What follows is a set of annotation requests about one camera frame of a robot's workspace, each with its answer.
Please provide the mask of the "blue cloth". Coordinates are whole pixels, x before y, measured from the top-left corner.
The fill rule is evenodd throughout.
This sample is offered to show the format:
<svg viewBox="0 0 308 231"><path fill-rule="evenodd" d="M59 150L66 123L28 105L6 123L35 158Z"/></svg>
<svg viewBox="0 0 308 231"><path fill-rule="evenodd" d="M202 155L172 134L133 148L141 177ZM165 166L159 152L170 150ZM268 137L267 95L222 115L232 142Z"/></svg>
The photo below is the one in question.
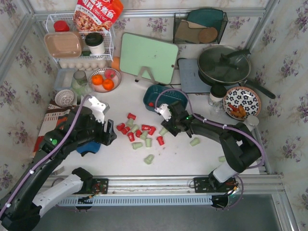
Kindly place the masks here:
<svg viewBox="0 0 308 231"><path fill-rule="evenodd" d="M85 156L86 154L88 153L91 153L91 154L96 154L99 149L101 147L101 144L100 143L97 143L97 142L94 142L94 141L91 141L91 142L88 142L80 147L78 147L76 149L76 151L81 155L81 156Z"/></svg>

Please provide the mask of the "teal plastic storage basket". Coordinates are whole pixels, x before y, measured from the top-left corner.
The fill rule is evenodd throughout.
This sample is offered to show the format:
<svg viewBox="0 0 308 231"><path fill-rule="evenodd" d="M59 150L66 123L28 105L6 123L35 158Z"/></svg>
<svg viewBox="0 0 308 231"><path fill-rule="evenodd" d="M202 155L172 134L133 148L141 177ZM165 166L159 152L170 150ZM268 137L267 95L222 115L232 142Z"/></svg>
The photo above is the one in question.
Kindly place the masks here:
<svg viewBox="0 0 308 231"><path fill-rule="evenodd" d="M143 97L143 103L145 108L148 111L151 112L155 112L155 102L157 97L160 95L161 92L163 92L164 90L170 89L168 87L165 86L161 86L161 85L151 85L144 97ZM181 105L186 108L187 104L188 104L188 100L187 98L184 96L183 93L179 92L179 91L175 91L175 90L171 90L171 91L167 91L165 93L163 93L158 101L157 101L157 106L160 107L160 105L162 104L172 104L176 101L180 101ZM154 104L154 107L150 107L149 103L152 102Z"/></svg>

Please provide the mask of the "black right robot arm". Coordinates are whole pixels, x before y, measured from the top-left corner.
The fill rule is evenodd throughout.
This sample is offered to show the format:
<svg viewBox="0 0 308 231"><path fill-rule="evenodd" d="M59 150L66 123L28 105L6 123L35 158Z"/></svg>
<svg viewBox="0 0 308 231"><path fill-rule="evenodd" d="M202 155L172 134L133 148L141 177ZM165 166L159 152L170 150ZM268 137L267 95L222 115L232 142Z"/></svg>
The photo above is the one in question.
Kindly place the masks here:
<svg viewBox="0 0 308 231"><path fill-rule="evenodd" d="M200 114L188 113L179 101L170 105L164 103L156 107L155 112L162 115L161 125L173 136L185 132L189 137L204 136L221 145L226 161L208 175L214 189L253 168L252 164L264 156L262 147L244 123L228 125L211 121Z"/></svg>

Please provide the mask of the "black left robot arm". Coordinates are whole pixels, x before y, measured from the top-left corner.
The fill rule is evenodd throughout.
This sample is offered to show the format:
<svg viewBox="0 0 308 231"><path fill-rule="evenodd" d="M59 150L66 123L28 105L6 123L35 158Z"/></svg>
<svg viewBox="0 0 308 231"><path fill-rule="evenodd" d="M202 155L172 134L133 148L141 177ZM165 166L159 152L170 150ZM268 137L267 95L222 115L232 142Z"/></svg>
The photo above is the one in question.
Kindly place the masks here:
<svg viewBox="0 0 308 231"><path fill-rule="evenodd" d="M90 142L108 146L117 138L113 120L104 120L108 110L107 103L86 95L70 110L66 121L44 135L32 162L0 201L0 221L6 230L33 230L58 202L90 187L93 176L78 167L57 185L39 192L51 173L78 147Z"/></svg>

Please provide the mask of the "red capsule top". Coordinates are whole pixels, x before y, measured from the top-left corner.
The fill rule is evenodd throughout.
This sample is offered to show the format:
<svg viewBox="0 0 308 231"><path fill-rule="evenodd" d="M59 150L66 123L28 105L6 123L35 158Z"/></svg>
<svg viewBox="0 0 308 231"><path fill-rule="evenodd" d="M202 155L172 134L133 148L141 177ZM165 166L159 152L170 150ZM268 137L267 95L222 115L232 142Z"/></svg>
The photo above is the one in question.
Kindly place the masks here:
<svg viewBox="0 0 308 231"><path fill-rule="evenodd" d="M127 116L128 119L133 119L135 120L136 119L136 116L132 113L128 113L128 116Z"/></svg>

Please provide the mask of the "clear plastic cup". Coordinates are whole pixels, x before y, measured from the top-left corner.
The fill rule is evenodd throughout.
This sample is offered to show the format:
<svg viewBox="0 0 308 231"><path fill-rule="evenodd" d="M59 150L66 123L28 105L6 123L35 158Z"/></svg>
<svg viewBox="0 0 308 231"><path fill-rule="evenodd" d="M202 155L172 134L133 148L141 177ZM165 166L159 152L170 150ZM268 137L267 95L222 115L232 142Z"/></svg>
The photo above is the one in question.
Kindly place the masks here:
<svg viewBox="0 0 308 231"><path fill-rule="evenodd" d="M225 114L223 102L216 102L212 106L212 114L216 116L222 116Z"/></svg>

